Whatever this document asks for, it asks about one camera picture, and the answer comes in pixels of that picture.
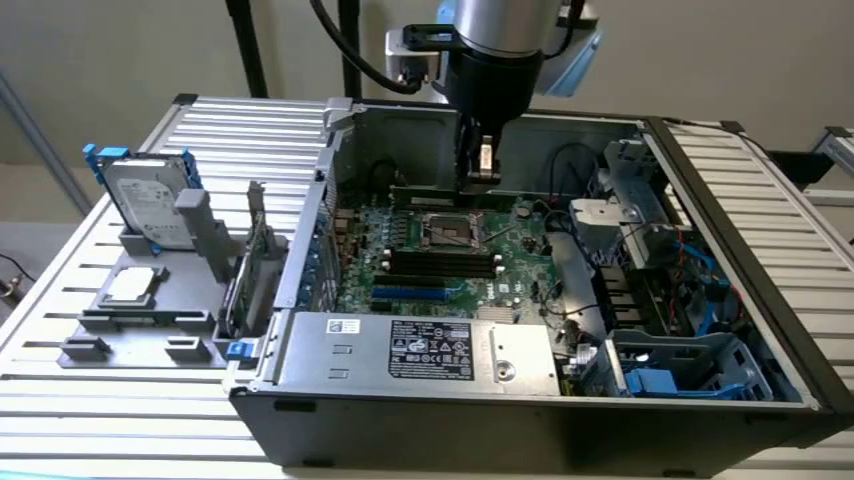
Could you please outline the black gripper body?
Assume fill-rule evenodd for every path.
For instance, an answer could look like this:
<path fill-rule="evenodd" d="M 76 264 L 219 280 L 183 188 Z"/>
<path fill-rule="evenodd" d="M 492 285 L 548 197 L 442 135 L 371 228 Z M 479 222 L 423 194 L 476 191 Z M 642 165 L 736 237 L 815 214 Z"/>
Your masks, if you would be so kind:
<path fill-rule="evenodd" d="M 528 108 L 544 54 L 498 57 L 474 49 L 451 51 L 446 98 L 478 123 L 507 123 Z"/>

